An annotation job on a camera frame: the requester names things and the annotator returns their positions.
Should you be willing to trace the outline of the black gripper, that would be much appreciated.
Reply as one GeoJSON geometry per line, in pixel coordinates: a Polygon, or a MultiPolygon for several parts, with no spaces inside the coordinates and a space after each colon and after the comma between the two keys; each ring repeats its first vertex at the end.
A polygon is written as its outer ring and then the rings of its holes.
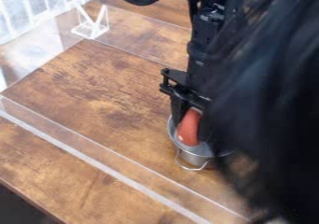
{"type": "Polygon", "coordinates": [[[204,90],[215,66],[209,63],[209,56],[213,54],[209,51],[211,45],[211,40],[205,40],[203,43],[191,41],[187,45],[187,69],[164,68],[160,70],[163,80],[159,84],[159,91],[169,96],[175,126],[179,126],[191,105],[201,109],[212,102],[212,98],[204,90]]]}

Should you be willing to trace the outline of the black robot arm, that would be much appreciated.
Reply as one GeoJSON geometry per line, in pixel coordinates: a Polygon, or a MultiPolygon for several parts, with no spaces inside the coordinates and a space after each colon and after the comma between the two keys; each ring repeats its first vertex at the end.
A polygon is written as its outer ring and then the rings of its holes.
{"type": "Polygon", "coordinates": [[[244,0],[188,0],[192,34],[187,44],[187,70],[160,70],[163,81],[159,90],[171,97],[175,126],[179,126],[191,107],[201,111],[209,101],[201,88],[211,68],[208,46],[225,23],[243,11],[243,3],[244,0]]]}

